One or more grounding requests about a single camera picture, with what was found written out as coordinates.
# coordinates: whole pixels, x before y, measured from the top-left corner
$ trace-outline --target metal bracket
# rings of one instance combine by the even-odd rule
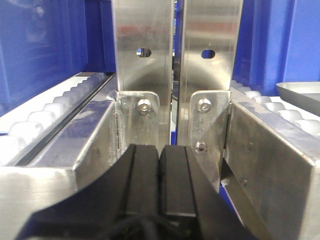
[[[188,145],[205,176],[219,191],[231,91],[207,90],[192,94]]]
[[[120,155],[130,144],[154,145],[160,150],[159,108],[159,97],[154,92],[117,92],[116,120]]]

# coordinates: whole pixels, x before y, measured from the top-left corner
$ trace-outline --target hex bolt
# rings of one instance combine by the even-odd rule
[[[198,111],[200,113],[207,113],[210,111],[212,107],[212,103],[210,102],[210,100],[206,99],[206,98],[203,98],[203,99],[200,99],[199,102],[198,102]]]
[[[207,144],[203,141],[198,141],[195,145],[195,152],[197,154],[205,154],[206,152],[208,152]]]
[[[147,114],[151,111],[151,102],[148,99],[140,99],[137,105],[141,114]]]

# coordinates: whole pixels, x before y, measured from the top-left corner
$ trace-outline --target metal tray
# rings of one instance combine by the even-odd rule
[[[284,101],[320,116],[319,81],[280,82],[276,87]]]

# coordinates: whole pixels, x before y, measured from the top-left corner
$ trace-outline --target vertical metal plate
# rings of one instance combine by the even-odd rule
[[[188,142],[189,102],[201,90],[229,90],[242,0],[185,0],[181,34],[177,142]],[[204,50],[215,52],[203,58]]]
[[[118,90],[159,96],[162,149],[170,140],[174,1],[113,0],[112,11]],[[139,57],[138,48],[151,55]]]
[[[226,139],[230,91],[197,91],[190,99],[188,145],[214,189],[219,191],[222,157]],[[211,104],[201,111],[201,102]],[[203,144],[199,150],[197,144]]]
[[[149,110],[139,109],[141,100]],[[120,91],[116,100],[118,149],[122,155],[130,144],[159,147],[159,97],[149,91]]]

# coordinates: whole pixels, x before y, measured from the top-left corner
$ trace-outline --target black cable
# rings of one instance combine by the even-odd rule
[[[158,215],[136,215],[127,217],[109,229],[101,231],[93,240],[109,240],[123,233],[123,229],[141,227],[146,240],[158,240],[155,224],[163,226],[178,238],[186,238],[187,234],[177,226],[169,223],[165,218]]]

